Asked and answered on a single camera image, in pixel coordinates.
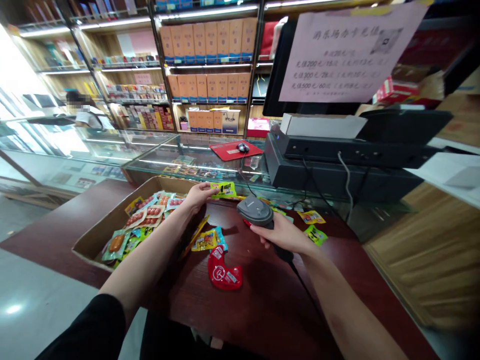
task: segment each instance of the computer monitor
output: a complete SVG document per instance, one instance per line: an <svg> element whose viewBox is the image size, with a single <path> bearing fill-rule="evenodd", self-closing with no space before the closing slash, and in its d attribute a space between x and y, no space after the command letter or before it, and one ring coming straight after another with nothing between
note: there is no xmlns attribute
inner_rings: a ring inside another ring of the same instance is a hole
<svg viewBox="0 0 480 360"><path fill-rule="evenodd" d="M292 102L279 101L285 71L290 59L290 50L294 42L297 21L288 21L281 28L275 60L270 74L270 82L266 91L263 115L269 117L282 117L284 113L314 115L354 115L359 102Z"/></svg>

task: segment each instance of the computer mouse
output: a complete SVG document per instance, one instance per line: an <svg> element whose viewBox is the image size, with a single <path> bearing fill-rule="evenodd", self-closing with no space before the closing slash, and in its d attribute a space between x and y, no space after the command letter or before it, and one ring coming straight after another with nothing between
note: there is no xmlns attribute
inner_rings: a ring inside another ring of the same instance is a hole
<svg viewBox="0 0 480 360"><path fill-rule="evenodd" d="M241 142L239 143L236 148L238 149L239 152L241 153L248 153L250 151L250 148L247 144Z"/></svg>

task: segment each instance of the forearm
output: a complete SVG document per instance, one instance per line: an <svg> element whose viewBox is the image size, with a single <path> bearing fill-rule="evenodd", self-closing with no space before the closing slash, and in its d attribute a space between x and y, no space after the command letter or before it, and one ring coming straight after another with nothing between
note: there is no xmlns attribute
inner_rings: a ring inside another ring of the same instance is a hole
<svg viewBox="0 0 480 360"><path fill-rule="evenodd" d="M192 215L190 207L179 206L120 263L98 292L113 295L121 302L127 329L143 294L165 271Z"/></svg>
<svg viewBox="0 0 480 360"><path fill-rule="evenodd" d="M397 343L317 247L301 255L345 359L406 359Z"/></svg>

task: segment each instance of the pink paper sign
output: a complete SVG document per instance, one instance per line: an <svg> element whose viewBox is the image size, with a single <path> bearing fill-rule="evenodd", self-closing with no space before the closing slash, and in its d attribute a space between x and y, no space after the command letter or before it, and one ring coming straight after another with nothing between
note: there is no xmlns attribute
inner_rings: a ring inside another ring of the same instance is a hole
<svg viewBox="0 0 480 360"><path fill-rule="evenodd" d="M409 2L379 6L374 10L384 15L376 16L355 10L301 14L279 100L367 102L391 74L427 9Z"/></svg>
<svg viewBox="0 0 480 360"><path fill-rule="evenodd" d="M135 81L137 84L150 85L152 83L152 78L150 77L150 74L148 72L139 73L135 74Z"/></svg>

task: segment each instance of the white box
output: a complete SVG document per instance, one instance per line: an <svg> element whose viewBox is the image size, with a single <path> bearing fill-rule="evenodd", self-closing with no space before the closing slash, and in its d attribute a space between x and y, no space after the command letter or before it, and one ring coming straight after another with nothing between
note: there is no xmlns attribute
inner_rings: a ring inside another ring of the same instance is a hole
<svg viewBox="0 0 480 360"><path fill-rule="evenodd" d="M353 115L300 115L284 113L280 130L290 136L355 139L367 122Z"/></svg>
<svg viewBox="0 0 480 360"><path fill-rule="evenodd" d="M418 170L437 184L463 188L480 186L478 155L439 152Z"/></svg>

